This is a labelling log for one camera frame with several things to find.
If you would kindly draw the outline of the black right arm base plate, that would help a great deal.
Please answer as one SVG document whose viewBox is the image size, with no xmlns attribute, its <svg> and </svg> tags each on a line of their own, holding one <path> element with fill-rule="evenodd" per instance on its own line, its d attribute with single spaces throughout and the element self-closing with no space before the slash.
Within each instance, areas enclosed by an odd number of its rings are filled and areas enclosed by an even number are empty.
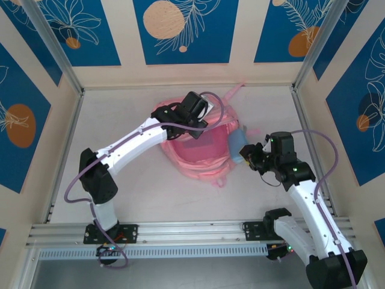
<svg viewBox="0 0 385 289">
<path fill-rule="evenodd" d="M 283 220 L 273 222 L 244 222 L 242 229 L 247 241 L 292 241 L 298 232 Z"/>
</svg>

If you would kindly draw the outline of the aluminium frame post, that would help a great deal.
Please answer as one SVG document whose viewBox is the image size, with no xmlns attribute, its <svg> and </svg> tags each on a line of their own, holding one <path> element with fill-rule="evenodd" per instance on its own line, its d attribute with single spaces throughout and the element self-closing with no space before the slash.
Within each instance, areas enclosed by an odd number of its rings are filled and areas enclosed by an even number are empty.
<svg viewBox="0 0 385 289">
<path fill-rule="evenodd" d="M 348 0 L 334 0 L 331 3 L 329 12 L 325 15 L 325 19 L 316 35 L 316 38 L 311 45 L 307 55 L 304 58 L 303 64 L 293 82 L 293 90 L 298 93 L 300 87 L 304 84 L 308 74 L 312 70 L 316 59 L 320 55 L 325 46 L 331 32 L 339 21 L 339 18 L 344 11 Z"/>
<path fill-rule="evenodd" d="M 42 11 L 39 9 L 37 3 L 35 0 L 20 0 L 20 3 L 37 30 L 39 36 L 44 41 L 45 46 L 48 48 L 55 62 L 63 72 L 63 75 L 68 80 L 70 86 L 74 89 L 77 95 L 81 97 L 83 95 L 84 88 L 77 78 L 69 59 L 64 53 L 62 46 L 52 31 Z"/>
</svg>

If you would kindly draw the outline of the pink student backpack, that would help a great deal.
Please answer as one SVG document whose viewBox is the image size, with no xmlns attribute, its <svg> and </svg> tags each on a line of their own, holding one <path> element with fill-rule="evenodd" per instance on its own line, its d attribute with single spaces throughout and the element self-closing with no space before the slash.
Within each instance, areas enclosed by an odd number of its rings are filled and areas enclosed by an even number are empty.
<svg viewBox="0 0 385 289">
<path fill-rule="evenodd" d="M 232 161 L 228 147 L 228 136 L 236 129 L 242 129 L 246 138 L 260 133 L 259 129 L 242 127 L 235 109 L 229 101 L 237 94 L 244 84 L 240 83 L 230 89 L 223 97 L 224 114 L 218 101 L 209 96 L 214 108 L 203 118 L 211 126 L 216 127 L 204 131 L 194 139 L 189 134 L 161 143 L 161 149 L 180 171 L 181 174 L 199 181 L 210 182 L 213 186 L 223 188 L 227 183 L 226 176 L 236 164 Z"/>
</svg>

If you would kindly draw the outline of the aluminium mounting rail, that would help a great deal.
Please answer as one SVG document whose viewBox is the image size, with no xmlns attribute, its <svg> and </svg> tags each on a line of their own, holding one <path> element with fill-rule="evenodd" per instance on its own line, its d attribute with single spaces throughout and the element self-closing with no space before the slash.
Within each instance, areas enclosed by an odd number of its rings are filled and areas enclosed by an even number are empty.
<svg viewBox="0 0 385 289">
<path fill-rule="evenodd" d="M 244 244 L 243 220 L 195 222 L 139 222 L 136 246 Z M 80 247 L 85 223 L 32 225 L 26 247 Z"/>
</svg>

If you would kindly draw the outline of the grey metal sheet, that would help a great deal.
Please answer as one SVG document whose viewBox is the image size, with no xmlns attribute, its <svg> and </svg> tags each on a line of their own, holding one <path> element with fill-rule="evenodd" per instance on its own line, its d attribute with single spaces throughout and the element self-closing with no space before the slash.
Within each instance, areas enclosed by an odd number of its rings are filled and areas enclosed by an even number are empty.
<svg viewBox="0 0 385 289">
<path fill-rule="evenodd" d="M 312 289 L 296 255 L 136 259 L 120 270 L 96 261 L 40 261 L 32 289 Z"/>
</svg>

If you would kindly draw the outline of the aluminium side rail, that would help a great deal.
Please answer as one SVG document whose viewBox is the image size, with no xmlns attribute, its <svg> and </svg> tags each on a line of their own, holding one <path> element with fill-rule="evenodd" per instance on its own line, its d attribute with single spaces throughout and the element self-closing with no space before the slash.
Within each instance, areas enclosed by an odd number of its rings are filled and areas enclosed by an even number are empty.
<svg viewBox="0 0 385 289">
<path fill-rule="evenodd" d="M 329 141 L 326 136 L 322 135 L 320 132 L 315 131 L 314 129 L 312 129 L 310 127 L 310 123 L 309 123 L 307 114 L 305 112 L 304 105 L 302 104 L 299 93 L 294 88 L 294 85 L 291 85 L 289 87 L 289 89 L 290 89 L 291 96 L 292 96 L 292 99 L 293 99 L 293 102 L 295 105 L 295 109 L 296 109 L 297 114 L 298 114 L 298 118 L 299 118 L 299 121 L 301 124 L 301 129 L 304 131 L 303 135 L 304 135 L 304 138 L 306 140 L 307 148 L 309 150 L 312 164 L 313 164 L 314 169 L 315 169 L 316 178 L 317 178 L 317 180 L 320 181 L 321 178 L 323 178 L 324 176 L 329 177 L 331 175 L 331 173 L 329 173 L 329 169 L 326 170 L 325 168 L 323 168 L 323 166 L 321 164 L 321 156 L 320 156 L 320 154 L 316 148 L 315 141 L 316 140 L 322 140 L 323 142 L 325 142 L 330 147 L 330 149 L 333 153 L 333 157 L 335 157 L 334 149 L 333 149 L 333 142 Z M 331 215 L 333 217 L 337 217 L 338 215 L 336 214 L 336 211 L 335 211 L 333 198 L 331 197 L 330 188 L 329 188 L 329 185 L 327 184 L 327 179 L 325 179 L 323 182 L 321 182 L 321 192 L 322 192 L 324 199 L 326 200 L 326 204 L 327 204 L 327 208 L 328 208 L 329 212 L 331 213 Z"/>
<path fill-rule="evenodd" d="M 61 181 L 63 178 L 64 169 L 65 169 L 65 166 L 67 163 L 67 158 L 69 155 L 69 151 L 70 151 L 73 136 L 75 133 L 76 125 L 77 125 L 79 115 L 81 112 L 82 103 L 84 101 L 84 95 L 85 95 L 85 90 L 83 89 L 81 94 L 79 95 L 75 110 L 74 110 L 72 118 L 71 118 L 70 126 L 69 126 L 68 132 L 66 134 L 66 138 L 64 139 L 65 142 L 64 142 L 64 147 L 63 147 L 63 153 L 61 154 L 60 165 L 57 169 L 57 172 L 55 173 L 55 178 L 54 178 L 54 183 L 53 183 L 53 187 L 52 187 L 51 194 L 50 194 L 50 199 L 49 199 L 48 205 L 45 209 L 45 213 L 43 215 L 43 223 L 49 223 L 51 220 L 51 215 L 52 215 L 51 211 L 52 211 L 53 207 L 55 206 L 55 201 L 57 199 L 58 192 L 60 189 L 60 184 L 61 184 Z"/>
</svg>

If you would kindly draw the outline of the light blue pencil case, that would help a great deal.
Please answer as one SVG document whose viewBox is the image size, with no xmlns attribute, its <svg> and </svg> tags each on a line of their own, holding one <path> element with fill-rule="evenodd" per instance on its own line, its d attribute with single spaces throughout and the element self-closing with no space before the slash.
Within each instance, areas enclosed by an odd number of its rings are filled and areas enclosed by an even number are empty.
<svg viewBox="0 0 385 289">
<path fill-rule="evenodd" d="M 245 132 L 242 129 L 234 130 L 229 134 L 227 142 L 232 161 L 235 164 L 242 163 L 244 159 L 239 152 L 245 145 L 248 145 Z"/>
</svg>

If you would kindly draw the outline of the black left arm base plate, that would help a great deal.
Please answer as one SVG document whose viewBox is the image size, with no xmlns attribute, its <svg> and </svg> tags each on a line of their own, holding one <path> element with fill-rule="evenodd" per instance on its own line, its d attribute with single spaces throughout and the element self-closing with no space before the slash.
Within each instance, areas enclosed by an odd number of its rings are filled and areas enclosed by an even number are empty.
<svg viewBox="0 0 385 289">
<path fill-rule="evenodd" d="M 116 244 L 135 244 L 138 236 L 138 225 L 116 224 L 106 232 Z M 104 236 L 95 224 L 87 225 L 85 229 L 84 244 L 110 244 L 111 242 Z"/>
</svg>

